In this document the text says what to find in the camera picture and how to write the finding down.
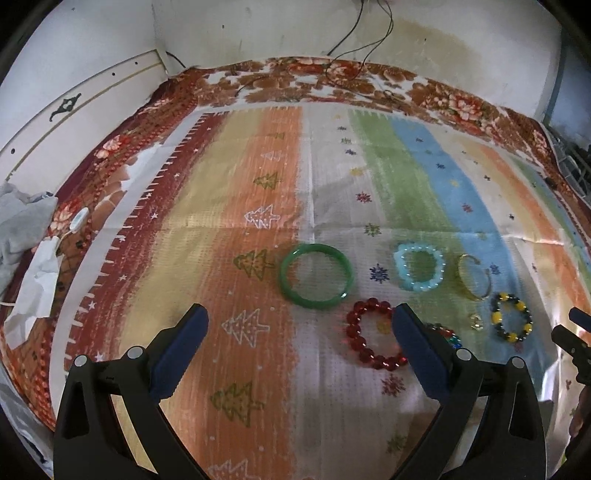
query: gold bangle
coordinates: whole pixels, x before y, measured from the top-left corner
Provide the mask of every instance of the gold bangle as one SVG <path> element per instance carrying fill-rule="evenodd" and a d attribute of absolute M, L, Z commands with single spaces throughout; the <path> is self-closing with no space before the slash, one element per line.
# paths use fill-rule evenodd
<path fill-rule="evenodd" d="M 491 292 L 492 292 L 491 272 L 488 270 L 488 268 L 485 268 L 485 270 L 484 270 L 484 272 L 486 273 L 486 276 L 488 277 L 488 288 L 486 289 L 486 293 L 482 297 L 479 297 L 478 295 L 475 295 L 472 292 L 472 290 L 470 290 L 470 288 L 468 288 L 468 286 L 464 283 L 464 279 L 462 278 L 462 274 L 460 273 L 460 267 L 462 266 L 462 261 L 465 258 L 471 258 L 472 260 L 474 260 L 474 263 L 476 265 L 480 265 L 480 260 L 478 260 L 473 255 L 463 254 L 463 255 L 460 256 L 460 258 L 457 259 L 457 277 L 460 280 L 460 283 L 462 284 L 462 287 L 464 288 L 464 292 L 466 293 L 466 295 L 468 296 L 468 298 L 470 300 L 473 300 L 473 301 L 486 300 L 488 297 L 491 296 Z"/>

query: yellow and black beaded bracelet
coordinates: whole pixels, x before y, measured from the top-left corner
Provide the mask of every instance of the yellow and black beaded bracelet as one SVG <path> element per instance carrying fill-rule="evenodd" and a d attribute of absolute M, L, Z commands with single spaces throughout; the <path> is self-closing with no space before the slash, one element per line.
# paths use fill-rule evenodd
<path fill-rule="evenodd" d="M 503 327 L 503 315 L 501 314 L 501 304 L 499 303 L 502 301 L 509 301 L 513 303 L 515 305 L 515 308 L 519 310 L 525 317 L 525 324 L 523 325 L 523 330 L 519 335 L 514 332 L 507 332 Z M 525 337 L 527 337 L 531 333 L 531 330 L 533 328 L 531 313 L 528 310 L 525 303 L 523 303 L 515 295 L 511 295 L 505 292 L 501 292 L 495 295 L 492 299 L 491 322 L 495 326 L 497 334 L 503 340 L 507 340 L 507 342 L 509 343 L 523 342 L 523 340 L 525 340 Z"/>

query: light blue beaded bracelet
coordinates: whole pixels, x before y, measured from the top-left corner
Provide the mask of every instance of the light blue beaded bracelet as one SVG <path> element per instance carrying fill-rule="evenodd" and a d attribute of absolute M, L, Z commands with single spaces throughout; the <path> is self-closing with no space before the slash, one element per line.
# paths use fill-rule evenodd
<path fill-rule="evenodd" d="M 415 281 L 410 271 L 408 270 L 407 260 L 405 256 L 409 253 L 425 252 L 435 258 L 435 273 L 433 278 L 428 281 Z M 445 269 L 445 261 L 443 254 L 435 247 L 424 244 L 402 244 L 393 254 L 394 263 L 398 270 L 398 275 L 402 279 L 402 287 L 406 290 L 412 291 L 428 291 L 437 287 L 443 280 L 443 271 Z"/>

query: bed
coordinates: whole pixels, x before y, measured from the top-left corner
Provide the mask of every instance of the bed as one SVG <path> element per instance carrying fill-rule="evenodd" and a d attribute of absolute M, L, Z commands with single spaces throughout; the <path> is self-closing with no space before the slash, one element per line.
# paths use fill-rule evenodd
<path fill-rule="evenodd" d="M 407 302 L 479 359 L 522 356 L 538 398 L 554 401 L 549 468 L 559 464 L 580 388 L 550 332 L 575 331 L 571 307 L 591 311 L 591 212 L 534 120 L 380 64 L 286 57 L 191 68 L 108 135 L 57 196 L 49 235 L 83 207 L 92 214 L 61 245 L 51 317 L 19 348 L 1 345 L 15 386 L 50 428 L 76 355 L 118 358 L 201 303 L 209 333 L 162 408 L 212 479 L 389 478 L 437 403 L 410 367 L 374 370 L 350 348 L 347 312 L 376 297 Z M 355 285 L 339 306 L 304 309 L 281 294 L 278 267 L 302 242 L 350 260 Z M 442 253 L 437 288 L 402 287 L 393 254 L 412 243 Z M 480 262 L 469 272 L 476 290 L 490 279 L 484 301 L 462 290 L 462 255 Z M 322 296 L 335 274 L 301 262 L 292 280 Z M 528 306 L 525 341 L 495 334 L 498 292 Z M 504 317 L 519 332 L 519 312 Z M 387 325 L 366 325 L 368 341 L 393 354 Z"/>

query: red beaded bracelet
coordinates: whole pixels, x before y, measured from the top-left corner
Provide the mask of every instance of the red beaded bracelet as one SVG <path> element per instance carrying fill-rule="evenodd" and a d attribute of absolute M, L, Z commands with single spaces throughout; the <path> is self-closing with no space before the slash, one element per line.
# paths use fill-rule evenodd
<path fill-rule="evenodd" d="M 408 363 L 406 357 L 401 353 L 396 356 L 385 358 L 383 355 L 374 355 L 374 351 L 367 347 L 365 338 L 361 336 L 361 327 L 359 321 L 365 312 L 378 311 L 380 313 L 391 316 L 392 306 L 387 301 L 379 301 L 371 297 L 367 301 L 357 301 L 353 305 L 353 310 L 347 314 L 347 323 L 349 324 L 345 329 L 347 336 L 351 338 L 351 348 L 359 352 L 359 359 L 364 364 L 371 364 L 376 370 L 385 368 L 389 372 L 396 370 L 398 367 L 403 367 Z"/>

